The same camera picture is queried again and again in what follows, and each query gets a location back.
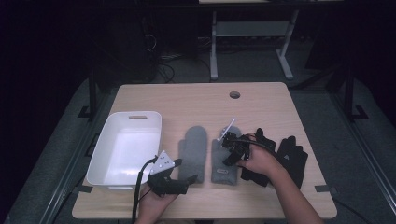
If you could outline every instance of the black glove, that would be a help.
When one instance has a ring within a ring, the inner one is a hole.
[[[266,138],[264,136],[261,128],[259,128],[256,131],[255,136],[256,136],[256,141],[258,143],[266,146],[267,149],[269,149],[275,153],[276,143],[273,140]],[[263,187],[266,187],[268,182],[270,181],[270,179],[266,175],[255,173],[251,170],[248,170],[245,167],[242,168],[241,178],[246,181],[252,180],[254,183],[256,183],[260,186],[263,186]]]
[[[303,184],[308,154],[303,151],[303,147],[296,146],[296,138],[294,136],[283,139],[276,154],[280,159],[279,162],[288,171],[291,179],[300,188]]]

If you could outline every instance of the white tray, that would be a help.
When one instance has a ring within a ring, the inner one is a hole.
[[[158,154],[162,117],[154,111],[110,115],[92,154],[87,180],[110,189],[132,189],[143,165]],[[142,178],[147,182],[149,164]]]

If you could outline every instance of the white plastic part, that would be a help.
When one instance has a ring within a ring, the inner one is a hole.
[[[222,139],[222,138],[224,137],[224,135],[228,132],[228,130],[231,128],[231,126],[233,126],[233,123],[235,122],[235,120],[236,120],[236,119],[233,118],[233,119],[231,120],[230,125],[228,125],[227,128],[225,128],[225,129],[222,130],[222,132],[221,132],[221,137],[218,138],[218,142],[221,141],[221,139]]]
[[[171,169],[175,167],[175,163],[169,158],[168,154],[165,151],[161,152],[158,159],[155,161],[154,165],[150,170],[151,175],[158,174],[162,171]]]
[[[110,189],[132,189],[143,165],[159,151],[161,129],[162,117],[154,111],[110,115],[92,154],[88,182]],[[146,167],[142,184],[147,182],[151,167]]]

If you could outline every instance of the person's hand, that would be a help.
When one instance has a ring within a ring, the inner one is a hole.
[[[249,134],[249,139],[256,141],[254,133]],[[243,166],[250,171],[266,175],[271,179],[283,166],[266,149],[250,144],[250,156],[248,161],[240,160],[237,165]]]
[[[149,185],[143,187],[140,191],[139,214],[136,224],[155,223],[163,214],[168,205],[177,198],[177,194],[167,194],[159,197],[151,191]]]

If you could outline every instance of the metal frame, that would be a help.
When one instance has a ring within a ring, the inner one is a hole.
[[[217,12],[213,11],[212,20],[212,49],[210,51],[210,79],[219,78],[218,63],[216,56],[217,36],[285,36],[285,42],[281,49],[276,50],[283,73],[287,79],[293,79],[286,51],[288,50],[291,35],[299,10],[293,11],[290,21],[217,21]]]

